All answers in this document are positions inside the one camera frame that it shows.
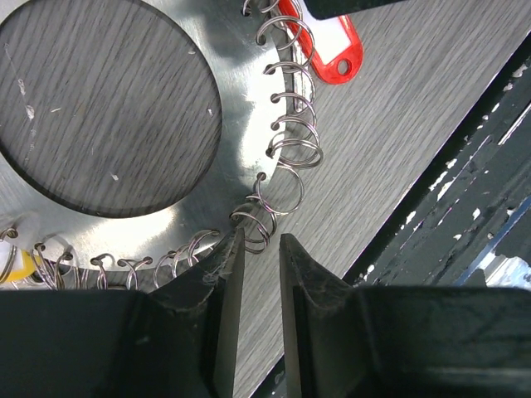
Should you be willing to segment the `metal disc with keyrings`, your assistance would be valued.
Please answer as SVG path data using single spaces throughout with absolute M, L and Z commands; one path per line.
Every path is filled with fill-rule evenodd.
M 28 253 L 49 289 L 63 286 L 59 265 L 71 268 L 77 287 L 86 286 L 88 271 L 95 271 L 100 288 L 111 272 L 126 272 L 126 285 L 134 288 L 141 270 L 193 266 L 198 254 L 213 249 L 247 216 L 247 207 L 258 206 L 272 220 L 280 216 L 262 195 L 275 171 L 297 175 L 323 160 L 314 124 L 302 139 L 280 128 L 300 121 L 285 110 L 284 77 L 306 67 L 279 58 L 269 28 L 293 23 L 307 32 L 301 19 L 282 14 L 278 2 L 262 9 L 246 1 L 154 1 L 152 7 L 190 37 L 213 73 L 222 105 L 217 155 L 182 200 L 130 218 L 73 211 L 2 161 L 1 238 L 13 251 Z

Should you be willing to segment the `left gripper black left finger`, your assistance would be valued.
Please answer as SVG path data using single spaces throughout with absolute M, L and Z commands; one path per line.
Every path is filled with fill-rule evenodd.
M 2 396 L 232 396 L 245 255 L 235 229 L 149 294 L 2 292 Z

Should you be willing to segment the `key with red tag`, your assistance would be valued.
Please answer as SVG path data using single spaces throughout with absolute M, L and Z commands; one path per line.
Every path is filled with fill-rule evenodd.
M 311 56 L 316 75 L 330 85 L 352 80 L 363 63 L 363 44 L 347 15 L 324 20 L 315 18 L 303 1 L 280 1 L 282 15 L 294 17 L 286 23 L 304 56 Z

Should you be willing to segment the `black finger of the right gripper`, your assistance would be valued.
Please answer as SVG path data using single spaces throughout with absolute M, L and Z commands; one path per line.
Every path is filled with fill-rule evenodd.
M 341 17 L 397 2 L 402 0 L 304 0 L 310 15 L 317 20 Z

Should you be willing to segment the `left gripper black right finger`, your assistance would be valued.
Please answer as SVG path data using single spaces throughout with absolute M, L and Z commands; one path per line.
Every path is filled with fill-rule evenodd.
M 353 287 L 280 238 L 290 397 L 527 397 L 530 294 Z

